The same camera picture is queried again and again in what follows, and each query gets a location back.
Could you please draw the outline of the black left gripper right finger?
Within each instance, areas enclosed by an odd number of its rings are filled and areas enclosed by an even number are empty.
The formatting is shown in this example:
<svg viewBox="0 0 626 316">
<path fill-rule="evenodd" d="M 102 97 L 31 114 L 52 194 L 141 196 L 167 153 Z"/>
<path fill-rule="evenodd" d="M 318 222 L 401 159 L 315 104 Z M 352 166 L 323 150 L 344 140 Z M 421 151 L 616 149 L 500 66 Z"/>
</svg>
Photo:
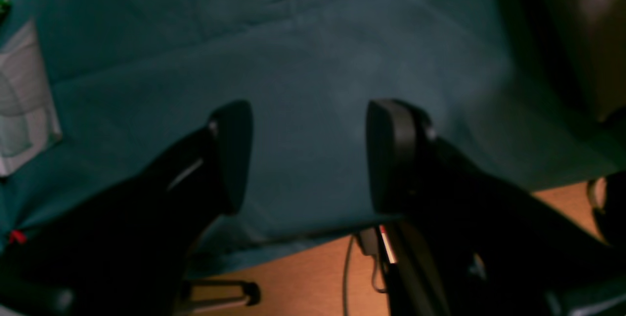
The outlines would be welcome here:
<svg viewBox="0 0 626 316">
<path fill-rule="evenodd" d="M 475 166 L 427 113 L 389 98 L 366 114 L 371 200 L 392 316 L 623 316 L 625 240 L 602 243 Z"/>
</svg>

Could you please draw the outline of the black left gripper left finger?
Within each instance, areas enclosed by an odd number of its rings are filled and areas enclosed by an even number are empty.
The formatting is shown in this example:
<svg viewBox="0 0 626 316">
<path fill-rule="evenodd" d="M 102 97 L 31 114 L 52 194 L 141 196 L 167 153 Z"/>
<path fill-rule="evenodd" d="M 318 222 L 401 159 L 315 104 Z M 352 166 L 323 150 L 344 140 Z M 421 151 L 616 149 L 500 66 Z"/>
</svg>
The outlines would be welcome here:
<svg viewBox="0 0 626 316">
<path fill-rule="evenodd" d="M 1 314 L 192 316 L 254 305 L 253 282 L 185 277 L 204 231 L 241 209 L 252 138 L 250 103 L 228 103 L 141 173 L 9 247 Z"/>
</svg>

